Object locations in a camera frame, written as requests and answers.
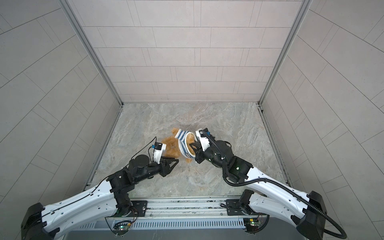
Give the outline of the brown plush teddy bear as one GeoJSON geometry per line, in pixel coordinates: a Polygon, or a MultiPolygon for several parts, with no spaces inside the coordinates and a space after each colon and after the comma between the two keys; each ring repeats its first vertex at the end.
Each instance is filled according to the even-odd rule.
{"type": "MultiPolygon", "coordinates": [[[[161,143],[167,145],[166,150],[162,153],[162,156],[175,158],[175,159],[178,159],[181,157],[182,153],[179,149],[178,139],[175,138],[178,131],[179,131],[179,129],[173,128],[172,129],[172,135],[170,137],[164,138],[161,141],[161,143]]],[[[188,144],[188,149],[190,150],[191,153],[194,153],[194,151],[189,144],[194,143],[194,142],[195,142],[195,137],[191,134],[188,134],[187,144],[188,144]]]]}

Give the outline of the blue white striped knit sweater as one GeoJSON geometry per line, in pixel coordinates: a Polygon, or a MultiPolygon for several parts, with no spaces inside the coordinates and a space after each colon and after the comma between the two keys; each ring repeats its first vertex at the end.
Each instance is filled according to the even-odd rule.
{"type": "Polygon", "coordinates": [[[194,133],[178,129],[175,138],[178,140],[178,146],[181,154],[187,159],[194,159],[196,157],[194,150],[190,146],[197,141],[194,133]]]}

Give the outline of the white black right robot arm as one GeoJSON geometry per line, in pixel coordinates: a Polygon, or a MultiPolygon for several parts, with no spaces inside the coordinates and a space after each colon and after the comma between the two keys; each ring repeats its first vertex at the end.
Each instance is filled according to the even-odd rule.
{"type": "Polygon", "coordinates": [[[319,193],[312,191],[307,194],[267,176],[251,163],[235,156],[226,141],[203,138],[189,144],[189,149],[194,151],[196,162],[206,160],[222,169],[223,179],[228,185],[247,187],[239,201],[239,208],[246,215],[263,213],[293,225],[309,240],[323,238],[329,216],[319,193]]]}

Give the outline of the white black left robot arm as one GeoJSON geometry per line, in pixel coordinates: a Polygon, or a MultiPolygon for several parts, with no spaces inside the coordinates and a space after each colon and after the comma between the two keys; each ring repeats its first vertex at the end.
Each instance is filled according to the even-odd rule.
{"type": "Polygon", "coordinates": [[[100,218],[139,216],[129,192],[155,175],[162,177],[172,172],[178,159],[160,158],[151,162],[146,155],[132,159],[121,170],[109,175],[97,186],[58,203],[30,206],[21,224],[23,240],[54,240],[71,230],[100,218]]]}

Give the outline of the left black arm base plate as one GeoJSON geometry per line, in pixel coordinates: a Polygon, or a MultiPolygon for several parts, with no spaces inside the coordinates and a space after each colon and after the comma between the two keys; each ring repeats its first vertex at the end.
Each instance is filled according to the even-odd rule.
{"type": "Polygon", "coordinates": [[[132,200],[131,211],[127,215],[129,218],[144,217],[146,215],[148,201],[144,200],[132,200]]]}

